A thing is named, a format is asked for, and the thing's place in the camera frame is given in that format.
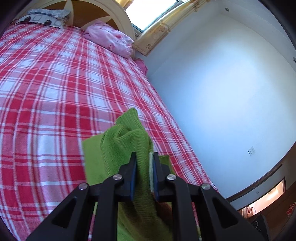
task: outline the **pink cloth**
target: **pink cloth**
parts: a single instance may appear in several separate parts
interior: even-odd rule
[[[147,75],[148,72],[148,68],[145,65],[144,60],[137,58],[134,60],[134,62],[136,63],[136,65],[139,67],[139,69],[143,72],[144,75]]]
[[[124,58],[128,58],[132,54],[133,40],[100,20],[90,25],[82,35]]]

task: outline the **curtain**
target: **curtain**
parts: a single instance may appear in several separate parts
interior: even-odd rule
[[[210,0],[188,0],[164,15],[152,24],[134,42],[134,48],[144,56],[147,56],[155,46],[186,16],[196,12]]]
[[[132,3],[133,1],[134,1],[134,0],[116,0],[116,2],[118,2],[119,5],[120,5],[121,7],[124,8],[124,10],[127,9],[128,6],[131,5],[131,3]]]

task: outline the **plaid pattern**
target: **plaid pattern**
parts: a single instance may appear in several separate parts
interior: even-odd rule
[[[0,77],[0,216],[18,240],[85,181],[82,141],[131,107],[180,177],[212,184],[132,59],[79,29],[10,27],[0,41]]]

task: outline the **green cloth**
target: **green cloth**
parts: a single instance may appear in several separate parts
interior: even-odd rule
[[[103,182],[118,173],[119,167],[129,162],[132,152],[137,154],[137,179],[134,201],[119,203],[119,241],[170,241],[172,230],[168,222],[159,217],[149,187],[149,159],[153,143],[142,126],[136,109],[120,116],[116,125],[105,133],[83,141],[86,179],[90,185]],[[168,156],[160,161],[169,165]]]

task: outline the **pillow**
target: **pillow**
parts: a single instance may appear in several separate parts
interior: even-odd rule
[[[83,37],[124,58],[132,54],[133,40],[101,20],[87,27]]]
[[[19,20],[17,20],[15,23],[40,23],[46,26],[55,27],[63,29],[63,26],[65,24],[66,19],[56,19],[47,15],[41,15],[41,14],[30,14],[26,15]]]
[[[27,12],[27,14],[43,14],[48,15],[53,18],[57,19],[69,19],[70,11],[64,10],[64,9],[58,9],[58,10],[51,10],[51,9],[31,9]]]
[[[148,72],[148,68],[144,63],[144,60],[137,58],[137,59],[134,59],[134,62],[139,67],[139,69],[142,71],[142,73],[146,76],[147,72]]]

